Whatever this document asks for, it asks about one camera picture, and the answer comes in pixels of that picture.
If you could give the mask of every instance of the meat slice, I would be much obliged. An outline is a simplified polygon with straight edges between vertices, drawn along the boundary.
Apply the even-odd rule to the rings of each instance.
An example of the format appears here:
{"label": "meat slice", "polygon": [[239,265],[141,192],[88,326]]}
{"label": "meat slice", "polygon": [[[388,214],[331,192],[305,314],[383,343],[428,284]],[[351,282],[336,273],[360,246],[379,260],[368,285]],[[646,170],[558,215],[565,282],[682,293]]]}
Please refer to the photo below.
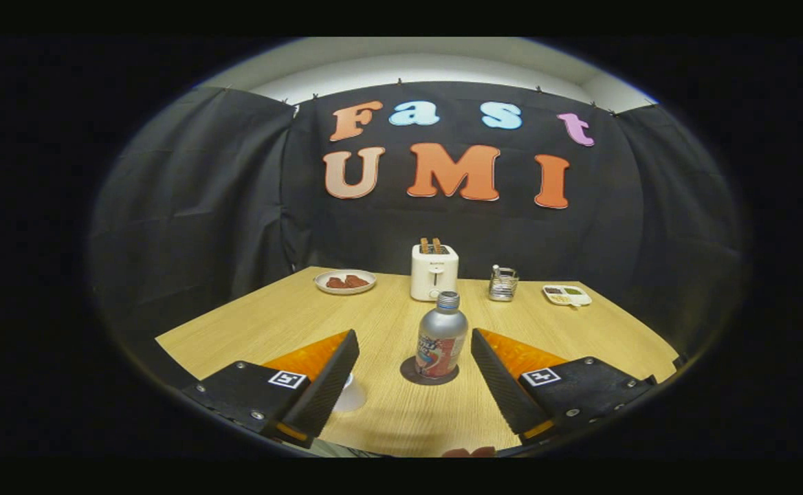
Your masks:
{"label": "meat slice", "polygon": [[366,280],[362,280],[355,275],[347,275],[346,286],[351,289],[355,289],[356,287],[363,287],[368,285]]}
{"label": "meat slice", "polygon": [[344,281],[342,281],[339,278],[336,278],[336,276],[332,276],[332,278],[329,278],[329,281],[327,281],[325,285],[327,287],[331,287],[332,289],[346,289],[347,288],[347,285],[344,284]]}

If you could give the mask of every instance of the toaster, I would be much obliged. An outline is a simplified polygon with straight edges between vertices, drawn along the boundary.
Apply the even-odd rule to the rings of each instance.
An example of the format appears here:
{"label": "toaster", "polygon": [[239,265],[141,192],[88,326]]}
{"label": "toaster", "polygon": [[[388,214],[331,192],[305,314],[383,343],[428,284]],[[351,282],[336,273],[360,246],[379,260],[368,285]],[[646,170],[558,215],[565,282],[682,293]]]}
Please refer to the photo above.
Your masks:
{"label": "toaster", "polygon": [[449,245],[426,244],[424,239],[410,251],[410,297],[437,300],[442,291],[456,291],[459,257]]}

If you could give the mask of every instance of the white tray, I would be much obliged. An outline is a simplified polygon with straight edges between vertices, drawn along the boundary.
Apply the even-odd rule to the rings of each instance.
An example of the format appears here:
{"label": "white tray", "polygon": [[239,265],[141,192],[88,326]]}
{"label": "white tray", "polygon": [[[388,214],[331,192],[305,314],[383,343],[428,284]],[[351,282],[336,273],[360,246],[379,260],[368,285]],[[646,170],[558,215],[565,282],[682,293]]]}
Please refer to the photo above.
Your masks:
{"label": "white tray", "polygon": [[[561,294],[552,294],[552,292],[549,291],[550,289],[556,289],[556,291],[561,292]],[[568,289],[579,292],[579,294],[571,294]],[[579,307],[591,304],[591,296],[589,296],[583,288],[575,285],[543,285],[542,293],[545,294],[545,297],[547,297],[549,301],[558,306]]]}

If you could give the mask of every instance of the plate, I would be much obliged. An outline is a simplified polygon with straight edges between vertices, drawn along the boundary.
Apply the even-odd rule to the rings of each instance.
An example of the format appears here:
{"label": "plate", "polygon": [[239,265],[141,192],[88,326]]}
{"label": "plate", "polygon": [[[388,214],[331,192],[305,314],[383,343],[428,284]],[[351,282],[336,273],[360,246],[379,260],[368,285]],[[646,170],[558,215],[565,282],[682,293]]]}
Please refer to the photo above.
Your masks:
{"label": "plate", "polygon": [[[346,280],[347,275],[358,276],[358,278],[366,281],[368,285],[362,285],[361,287],[352,289],[334,289],[326,285],[332,276],[336,276],[336,278],[341,280]],[[336,269],[332,272],[325,272],[317,275],[316,278],[313,279],[313,282],[316,282],[316,286],[319,287],[320,291],[327,292],[328,294],[349,295],[370,291],[370,289],[377,284],[377,277],[374,276],[374,273],[365,272],[363,269]]]}
{"label": "plate", "polygon": [[542,293],[549,301],[560,306],[587,306],[591,304],[591,296],[581,287],[575,285],[543,285]]}

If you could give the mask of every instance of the table surface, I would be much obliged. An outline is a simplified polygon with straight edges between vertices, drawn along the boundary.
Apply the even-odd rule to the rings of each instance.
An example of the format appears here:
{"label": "table surface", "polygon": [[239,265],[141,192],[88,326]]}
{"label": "table surface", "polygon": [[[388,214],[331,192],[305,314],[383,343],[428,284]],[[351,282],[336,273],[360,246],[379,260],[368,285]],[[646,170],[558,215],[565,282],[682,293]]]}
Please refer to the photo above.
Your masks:
{"label": "table surface", "polygon": [[[437,386],[416,385],[399,372],[417,348],[417,328],[434,302],[410,297],[410,277],[376,273],[361,294],[320,291],[308,267],[157,337],[198,380],[237,360],[264,363],[320,339],[355,329],[360,357],[353,375],[366,403],[332,413],[323,441],[398,457],[439,457],[452,448],[518,447],[470,350],[468,334],[459,375]],[[591,296],[586,307],[556,306],[546,284],[575,285]],[[520,340],[566,360],[594,356],[637,379],[662,382],[675,373],[677,352],[652,329],[581,282],[520,281],[511,302],[487,297],[487,280],[461,279],[461,311],[470,328]]]}

